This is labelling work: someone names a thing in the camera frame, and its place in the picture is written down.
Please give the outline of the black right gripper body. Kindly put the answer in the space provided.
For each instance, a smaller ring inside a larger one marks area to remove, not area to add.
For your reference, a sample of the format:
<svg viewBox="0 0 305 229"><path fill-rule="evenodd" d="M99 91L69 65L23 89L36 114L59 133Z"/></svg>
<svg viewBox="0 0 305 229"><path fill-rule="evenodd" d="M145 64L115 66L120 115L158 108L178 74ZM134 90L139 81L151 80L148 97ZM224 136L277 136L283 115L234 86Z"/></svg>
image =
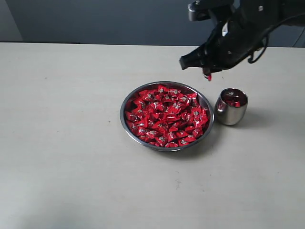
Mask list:
<svg viewBox="0 0 305 229"><path fill-rule="evenodd" d="M215 25L203 44L206 64L223 70L236 66L245 58L256 62L254 52L265 50L269 33L280 25L305 24L303 0L242 0L231 17Z"/></svg>

